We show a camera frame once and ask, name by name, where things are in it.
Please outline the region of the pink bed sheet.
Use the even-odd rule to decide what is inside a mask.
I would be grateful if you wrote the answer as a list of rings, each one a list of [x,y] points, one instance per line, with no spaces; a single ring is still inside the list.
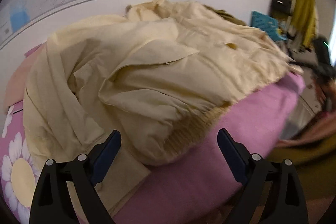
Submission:
[[[213,211],[240,187],[224,159],[217,134],[226,128],[250,152],[266,157],[275,147],[286,120],[305,88],[302,76],[290,73],[275,84],[252,93],[222,116],[202,143],[177,161],[147,166],[149,176],[113,217],[116,223],[188,223]],[[30,208],[15,195],[12,167],[26,167],[20,190],[28,190],[29,174],[38,179],[27,149],[23,128],[23,101],[11,106],[1,133],[1,186],[4,200],[20,223],[29,223]]]

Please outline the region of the black handbag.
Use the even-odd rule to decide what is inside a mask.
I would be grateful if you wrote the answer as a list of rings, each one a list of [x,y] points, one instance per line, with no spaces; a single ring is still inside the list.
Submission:
[[[291,0],[272,0],[271,11],[276,11],[285,15],[290,15]]]

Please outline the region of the peach pink pillow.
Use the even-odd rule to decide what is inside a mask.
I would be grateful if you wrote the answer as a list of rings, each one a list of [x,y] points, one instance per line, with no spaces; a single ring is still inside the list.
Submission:
[[[45,44],[42,43],[26,52],[25,59],[9,79],[3,101],[3,111],[5,114],[8,113],[12,105],[23,100],[27,77],[44,46]]]

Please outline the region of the cream beige trench coat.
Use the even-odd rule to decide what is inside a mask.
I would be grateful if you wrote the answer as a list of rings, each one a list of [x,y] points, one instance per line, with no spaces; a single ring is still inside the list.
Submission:
[[[35,52],[23,125],[34,166],[73,160],[121,133],[98,189],[116,213],[149,175],[200,143],[230,106],[292,71],[257,28],[198,2],[153,0],[54,32]]]

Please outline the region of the olive mustard jacket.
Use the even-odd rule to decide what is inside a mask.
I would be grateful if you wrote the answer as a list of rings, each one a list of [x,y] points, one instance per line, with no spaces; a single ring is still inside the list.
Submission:
[[[240,26],[246,26],[246,22],[238,19],[238,18],[235,18],[233,15],[229,14],[228,12],[226,12],[225,10],[217,10],[211,6],[207,6],[207,5],[204,5],[204,7],[212,12],[214,12],[215,14],[217,14],[218,16],[220,16],[221,18],[223,18],[224,20],[226,21],[229,21],[231,23],[234,23],[234,24],[237,24],[237,25],[240,25]]]

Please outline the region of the hanging mustard coat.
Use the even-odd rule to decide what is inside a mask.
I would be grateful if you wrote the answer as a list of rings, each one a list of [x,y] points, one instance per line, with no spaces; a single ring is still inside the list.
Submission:
[[[282,30],[294,40],[299,37],[296,50],[302,52],[313,48],[313,40],[318,36],[318,13],[315,0],[291,0],[291,14],[271,11]]]

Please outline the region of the floral pink pillow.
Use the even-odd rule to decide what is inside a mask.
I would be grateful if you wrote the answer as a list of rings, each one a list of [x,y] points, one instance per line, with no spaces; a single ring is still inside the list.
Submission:
[[[27,148],[23,103],[19,102],[10,106],[1,132],[1,189],[6,205],[20,223],[29,223],[38,177]]]

